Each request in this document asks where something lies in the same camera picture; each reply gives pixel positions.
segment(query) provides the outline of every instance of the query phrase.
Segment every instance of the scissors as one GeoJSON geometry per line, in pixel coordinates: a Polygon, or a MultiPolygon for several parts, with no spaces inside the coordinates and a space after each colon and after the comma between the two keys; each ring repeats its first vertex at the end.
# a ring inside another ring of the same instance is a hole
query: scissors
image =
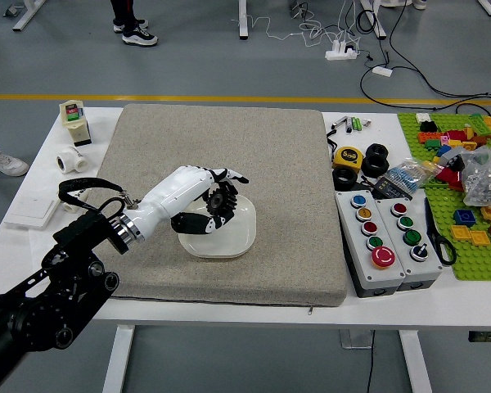
{"type": "Polygon", "coordinates": [[[426,203],[426,223],[427,223],[427,237],[431,241],[431,244],[435,248],[436,255],[439,256],[440,262],[445,266],[450,266],[457,261],[457,250],[454,245],[443,235],[440,234],[435,225],[435,219],[433,218],[433,211],[427,198],[426,203]],[[442,253],[442,245],[446,247],[450,260],[444,258],[442,253]]]}

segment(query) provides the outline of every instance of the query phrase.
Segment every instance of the tape measure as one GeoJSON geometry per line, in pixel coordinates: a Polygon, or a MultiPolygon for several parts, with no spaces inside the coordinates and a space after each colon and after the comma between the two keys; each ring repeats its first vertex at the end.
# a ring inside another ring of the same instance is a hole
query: tape measure
{"type": "Polygon", "coordinates": [[[349,146],[342,147],[335,154],[333,168],[345,166],[358,173],[360,171],[360,167],[362,166],[362,161],[363,154],[359,149],[349,146]]]}

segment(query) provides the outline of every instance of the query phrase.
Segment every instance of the clear plastic bag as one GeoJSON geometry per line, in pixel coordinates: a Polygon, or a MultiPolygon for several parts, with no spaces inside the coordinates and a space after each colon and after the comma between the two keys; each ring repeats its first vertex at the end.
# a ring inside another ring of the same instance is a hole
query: clear plastic bag
{"type": "Polygon", "coordinates": [[[395,166],[383,174],[390,182],[397,185],[409,195],[423,186],[442,169],[429,161],[419,161],[414,158],[406,158],[402,164],[395,166]]]}
{"type": "Polygon", "coordinates": [[[468,206],[491,207],[491,149],[482,146],[462,156],[464,165],[462,185],[468,206]]]}

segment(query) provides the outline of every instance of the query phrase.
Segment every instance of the black scissors handle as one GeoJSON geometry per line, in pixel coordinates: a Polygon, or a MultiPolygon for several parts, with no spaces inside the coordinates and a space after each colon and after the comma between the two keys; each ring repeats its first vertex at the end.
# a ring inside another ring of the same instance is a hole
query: black scissors handle
{"type": "Polygon", "coordinates": [[[433,247],[435,248],[436,255],[439,256],[440,262],[445,266],[450,266],[457,261],[457,250],[454,245],[445,237],[439,233],[433,234],[431,236],[433,247]],[[442,246],[445,246],[448,252],[449,259],[444,258],[444,253],[442,252],[442,246]]]}

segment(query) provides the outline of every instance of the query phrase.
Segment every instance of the sneaker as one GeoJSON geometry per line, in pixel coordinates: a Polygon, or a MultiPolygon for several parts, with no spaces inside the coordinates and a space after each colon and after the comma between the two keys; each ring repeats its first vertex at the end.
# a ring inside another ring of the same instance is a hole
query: sneaker
{"type": "Polygon", "coordinates": [[[417,10],[425,10],[427,7],[427,0],[412,0],[412,5],[417,10]]]}
{"type": "MultiPolygon", "coordinates": [[[[137,19],[137,23],[140,29],[147,29],[147,26],[149,26],[149,22],[147,22],[145,19],[137,19]]],[[[117,34],[122,33],[124,31],[124,24],[119,24],[115,19],[113,19],[113,30],[117,34]]]]}
{"type": "Polygon", "coordinates": [[[152,47],[158,43],[158,38],[147,33],[145,30],[136,27],[133,31],[123,32],[122,40],[128,45],[138,45],[139,47],[152,47]]]}
{"type": "Polygon", "coordinates": [[[29,165],[24,161],[3,154],[0,151],[0,172],[3,174],[6,174],[7,176],[21,176],[26,174],[28,169],[29,165]]]}
{"type": "Polygon", "coordinates": [[[410,5],[412,0],[382,0],[381,6],[383,7],[403,7],[405,3],[406,6],[410,5]]]}

